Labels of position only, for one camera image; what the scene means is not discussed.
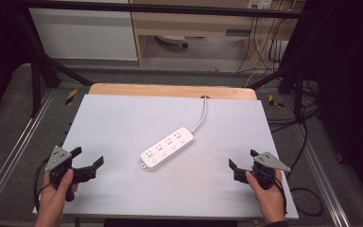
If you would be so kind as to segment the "person's dark clothing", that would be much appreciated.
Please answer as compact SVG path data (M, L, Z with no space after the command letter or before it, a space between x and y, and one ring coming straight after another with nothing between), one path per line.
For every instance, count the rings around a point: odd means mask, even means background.
M104 227L237 227L234 220L108 218Z

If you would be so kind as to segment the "aluminium floor rail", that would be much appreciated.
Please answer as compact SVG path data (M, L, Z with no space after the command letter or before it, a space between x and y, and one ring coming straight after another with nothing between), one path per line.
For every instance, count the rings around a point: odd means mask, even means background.
M38 128L47 108L49 107L52 96L56 93L56 89L48 89L45 95L43 96L43 100L41 102L42 107L39 111L37 111L36 115L31 117L25 129L22 131L22 134L18 138L16 144L10 151L10 154L6 161L3 163L2 167L0 168L0 194L2 193L6 183L9 180L13 169L17 166L24 150L26 149L32 135L34 134L35 130Z
M300 137L303 144L303 153L309 167L314 175L315 181L320 189L320 193L325 202L325 205L329 211L329 214L335 223L336 227L350 227L350 221L348 220L344 209L342 208L337 194L329 181L329 178L322 167L320 160L313 149L313 146L309 138L305 138L305 130L303 125L296 125L295 130Z

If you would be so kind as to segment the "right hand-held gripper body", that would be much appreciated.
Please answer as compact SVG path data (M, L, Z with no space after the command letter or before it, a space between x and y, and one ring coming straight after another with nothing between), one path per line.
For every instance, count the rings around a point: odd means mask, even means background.
M253 157L251 174L264 190L269 190L275 183L275 170L290 172L291 168L281 162L270 152L264 152Z

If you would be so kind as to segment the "person's right hand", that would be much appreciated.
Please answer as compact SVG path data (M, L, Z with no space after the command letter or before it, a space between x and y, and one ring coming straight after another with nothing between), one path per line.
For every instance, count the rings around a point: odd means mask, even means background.
M278 187L274 185L271 189L264 190L257 179L248 171L246 178L257 199L266 226L286 227L288 222L285 219L285 200Z

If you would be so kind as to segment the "white table board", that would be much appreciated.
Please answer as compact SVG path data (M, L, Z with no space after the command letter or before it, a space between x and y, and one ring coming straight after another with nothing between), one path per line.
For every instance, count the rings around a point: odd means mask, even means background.
M185 127L196 141L148 171L140 154ZM103 157L64 212L75 217L246 219L260 212L228 161L252 166L251 149L276 151L258 100L161 96L85 96L63 144L81 147L75 167Z

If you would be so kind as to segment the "white power strip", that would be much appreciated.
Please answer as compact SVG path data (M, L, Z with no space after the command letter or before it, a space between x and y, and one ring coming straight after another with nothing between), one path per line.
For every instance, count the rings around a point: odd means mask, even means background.
M142 169L154 171L196 141L187 128L179 128L140 154Z

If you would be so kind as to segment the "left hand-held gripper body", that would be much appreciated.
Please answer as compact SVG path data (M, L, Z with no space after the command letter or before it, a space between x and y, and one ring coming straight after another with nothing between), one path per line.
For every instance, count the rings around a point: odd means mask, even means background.
M55 189L61 184L61 180L69 169L72 169L73 155L60 147L54 147L44 172L49 174L49 182Z

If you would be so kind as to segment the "person's left hand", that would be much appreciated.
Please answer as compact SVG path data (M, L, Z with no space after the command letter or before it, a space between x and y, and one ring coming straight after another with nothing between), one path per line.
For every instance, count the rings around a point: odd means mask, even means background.
M49 174L44 174L40 208L34 227L60 227L66 193L73 176L73 170L68 169L58 188L55 188L50 184Z

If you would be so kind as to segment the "office chair base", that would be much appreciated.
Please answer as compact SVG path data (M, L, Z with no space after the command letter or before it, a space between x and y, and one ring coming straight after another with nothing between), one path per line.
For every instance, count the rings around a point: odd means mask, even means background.
M188 47L188 43L183 36L157 36L157 39L168 44L180 45L182 48Z

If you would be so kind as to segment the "black metal frame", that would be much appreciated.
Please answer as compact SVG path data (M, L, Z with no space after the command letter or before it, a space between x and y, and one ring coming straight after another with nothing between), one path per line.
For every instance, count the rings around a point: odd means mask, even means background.
M54 69L58 69L66 76L80 82L83 85L91 86L94 83L71 71L64 65L53 60L43 49L38 37L38 32L31 27L25 17L29 8L33 9L70 9L70 10L91 10L91 11L115 11L115 12L138 12L138 13L165 13L165 14L196 14L211 16L229 17L251 17L251 18L279 18L279 19L315 19L319 15L312 11L281 11L271 9L233 9L214 7L193 7L193 6L171 6L171 5L150 5L150 4L123 4L123 3L102 3L102 2L79 2L79 1L52 1L52 0L13 0L9 2L10 9L18 21L20 28L24 31L28 43L31 45L31 72L33 87L33 113L35 115L41 108L39 79L43 77L49 87L58 87L60 80Z

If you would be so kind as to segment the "white wall socket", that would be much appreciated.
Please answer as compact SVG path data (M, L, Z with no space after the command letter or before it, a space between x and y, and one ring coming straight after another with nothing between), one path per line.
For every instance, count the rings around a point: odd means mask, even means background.
M272 4L272 0L249 0L248 9L269 9Z

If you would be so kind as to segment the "wooden table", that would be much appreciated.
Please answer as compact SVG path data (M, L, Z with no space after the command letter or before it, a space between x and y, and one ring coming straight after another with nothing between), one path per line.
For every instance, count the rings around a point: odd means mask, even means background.
M257 99L257 95L252 89L245 88L120 83L96 83L91 86L89 95L173 97L208 96L209 98L217 99Z

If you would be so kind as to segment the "white cabinet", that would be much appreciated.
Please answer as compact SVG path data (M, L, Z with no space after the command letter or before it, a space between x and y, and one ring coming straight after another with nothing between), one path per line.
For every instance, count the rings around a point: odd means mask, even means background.
M51 58L137 60L129 12L30 9L30 13Z

